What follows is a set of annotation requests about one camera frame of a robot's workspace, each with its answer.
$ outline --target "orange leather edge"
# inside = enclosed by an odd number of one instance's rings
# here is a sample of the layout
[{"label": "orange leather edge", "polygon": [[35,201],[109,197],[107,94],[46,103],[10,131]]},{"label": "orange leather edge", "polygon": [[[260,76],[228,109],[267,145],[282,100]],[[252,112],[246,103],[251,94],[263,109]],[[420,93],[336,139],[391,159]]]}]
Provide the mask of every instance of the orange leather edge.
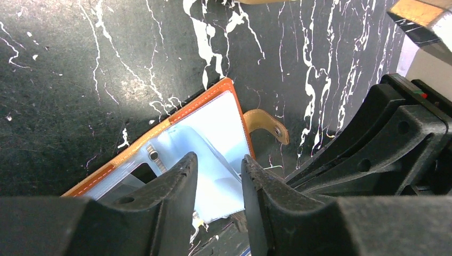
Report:
[{"label": "orange leather edge", "polygon": [[190,102],[189,104],[185,105],[182,109],[174,113],[169,117],[169,121],[171,124],[175,124],[184,117],[190,115],[193,111],[196,109],[204,106],[209,101],[215,99],[217,96],[219,96],[221,93],[230,91],[234,95],[234,98],[236,100],[237,108],[239,110],[241,123],[243,126],[243,129],[245,131],[246,136],[246,142],[248,143],[249,152],[251,153],[251,156],[255,158],[254,156],[254,149],[253,145],[251,144],[251,137],[249,136],[249,130],[245,123],[245,118],[243,117],[243,112],[241,111],[239,99],[237,98],[236,90],[234,88],[234,83],[230,78],[223,78],[218,83],[216,83],[214,86],[212,86],[210,89],[205,91],[203,94],[201,94],[199,97],[197,97],[194,101]]},{"label": "orange leather edge", "polygon": [[251,144],[251,137],[249,136],[249,130],[246,126],[245,119],[243,117],[243,112],[241,111],[241,107],[239,104],[239,100],[237,98],[236,90],[234,89],[234,84],[231,79],[224,78],[218,83],[216,83],[214,86],[212,86],[210,89],[205,91],[203,94],[201,94],[199,97],[194,99],[194,101],[188,103],[186,106],[178,110],[176,113],[171,115],[168,119],[162,121],[157,126],[153,127],[151,130],[149,130],[147,133],[145,133],[143,136],[137,139],[137,141],[133,142],[130,147],[128,147],[125,151],[121,152],[119,155],[117,155],[115,158],[110,160],[107,164],[99,168],[97,171],[92,173],[90,176],[88,176],[86,179],[81,181],[79,184],[75,185],[71,189],[69,189],[66,193],[64,193],[62,196],[83,196],[89,189],[93,188],[95,185],[97,185],[105,176],[109,173],[111,173],[117,166],[121,165],[125,160],[127,160],[129,157],[131,157],[133,154],[136,153],[136,151],[143,146],[143,144],[148,141],[149,139],[153,138],[154,136],[157,136],[162,131],[167,129],[170,125],[177,123],[184,117],[188,116],[189,114],[193,113],[193,111],[197,110],[198,108],[204,106],[209,101],[215,99],[217,96],[219,96],[221,93],[225,91],[230,91],[236,100],[237,108],[240,113],[240,118],[242,121],[242,126],[245,131],[246,140],[249,146],[249,151],[251,153],[251,156],[255,158],[254,155],[254,149],[253,145]]},{"label": "orange leather edge", "polygon": [[79,184],[75,185],[73,188],[71,188],[69,191],[64,193],[62,196],[82,196],[82,195],[84,195],[88,190],[90,190],[95,185],[97,185],[97,183],[99,183],[107,174],[112,172],[114,169],[115,169],[115,166],[110,164],[110,162],[108,162],[106,165],[99,168],[88,178],[83,180],[82,181],[83,184],[79,183],[80,185]]}]

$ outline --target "wallet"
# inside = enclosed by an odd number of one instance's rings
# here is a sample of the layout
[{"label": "wallet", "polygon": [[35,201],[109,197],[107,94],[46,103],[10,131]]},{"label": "wallet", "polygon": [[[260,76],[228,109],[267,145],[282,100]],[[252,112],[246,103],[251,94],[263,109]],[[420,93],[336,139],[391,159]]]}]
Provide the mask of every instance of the wallet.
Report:
[{"label": "wallet", "polygon": [[287,129],[265,111],[243,114],[232,80],[224,78],[63,196],[111,203],[167,172],[193,151],[198,157],[197,218],[203,223],[225,218],[244,209],[241,161],[245,155],[254,157],[250,133],[257,129],[289,143]]}]

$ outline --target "marble countertop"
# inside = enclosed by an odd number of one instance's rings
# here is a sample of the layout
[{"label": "marble countertop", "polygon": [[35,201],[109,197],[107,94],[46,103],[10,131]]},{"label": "marble countertop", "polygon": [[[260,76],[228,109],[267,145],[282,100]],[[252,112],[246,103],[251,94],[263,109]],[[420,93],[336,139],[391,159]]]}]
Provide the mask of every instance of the marble countertop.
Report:
[{"label": "marble countertop", "polygon": [[0,11],[0,195],[61,195],[221,77],[282,179],[344,129],[403,33],[393,1],[6,1]]}]

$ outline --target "leather strap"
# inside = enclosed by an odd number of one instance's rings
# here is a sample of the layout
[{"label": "leather strap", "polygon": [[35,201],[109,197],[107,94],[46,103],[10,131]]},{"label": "leather strap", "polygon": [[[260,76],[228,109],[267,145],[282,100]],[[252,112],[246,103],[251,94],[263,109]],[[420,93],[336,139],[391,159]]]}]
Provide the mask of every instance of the leather strap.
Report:
[{"label": "leather strap", "polygon": [[253,109],[243,114],[248,132],[265,129],[284,145],[289,144],[289,133],[278,120],[262,109]]}]

